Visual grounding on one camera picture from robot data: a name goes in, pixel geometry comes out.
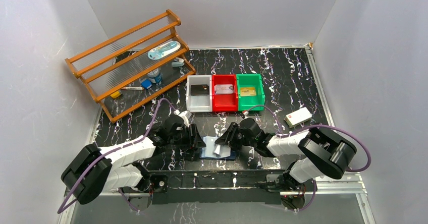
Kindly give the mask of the blue card holder wallet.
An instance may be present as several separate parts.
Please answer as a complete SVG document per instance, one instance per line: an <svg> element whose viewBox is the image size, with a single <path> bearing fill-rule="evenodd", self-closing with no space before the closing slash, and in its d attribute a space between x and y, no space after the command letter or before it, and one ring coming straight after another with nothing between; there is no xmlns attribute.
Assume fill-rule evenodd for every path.
<svg viewBox="0 0 428 224"><path fill-rule="evenodd" d="M219 160L235 160L236 152L232 151L227 145L216 144L215 141L218 137L205 136L203 141L206 144L201 149L200 159L219 159Z"/></svg>

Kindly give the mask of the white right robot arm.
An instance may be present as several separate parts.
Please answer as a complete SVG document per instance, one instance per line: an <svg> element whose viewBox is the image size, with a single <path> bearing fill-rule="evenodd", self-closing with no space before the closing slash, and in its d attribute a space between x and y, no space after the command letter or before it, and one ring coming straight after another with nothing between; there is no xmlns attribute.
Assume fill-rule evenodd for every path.
<svg viewBox="0 0 428 224"><path fill-rule="evenodd" d="M253 147L264 157L304 155L279 175L267 175L266 181L256 186L267 191L296 191L308 180L327 176L340 179L357 153L357 148L331 126L312 125L295 133L274 134L262 130L254 119L246 118L231 123L215 143L232 150L242 146Z"/></svg>

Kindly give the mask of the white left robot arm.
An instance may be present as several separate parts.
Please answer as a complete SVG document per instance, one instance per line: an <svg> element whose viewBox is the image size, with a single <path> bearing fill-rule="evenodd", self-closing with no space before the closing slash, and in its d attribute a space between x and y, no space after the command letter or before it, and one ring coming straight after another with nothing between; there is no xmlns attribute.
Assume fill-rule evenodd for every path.
<svg viewBox="0 0 428 224"><path fill-rule="evenodd" d="M191 158L206 146L195 124L185 115L172 115L134 140L110 147L84 146L61 180L80 204L90 203L103 191L124 187L146 192L156 188L156 182L140 162L165 152L169 145L185 150Z"/></svg>

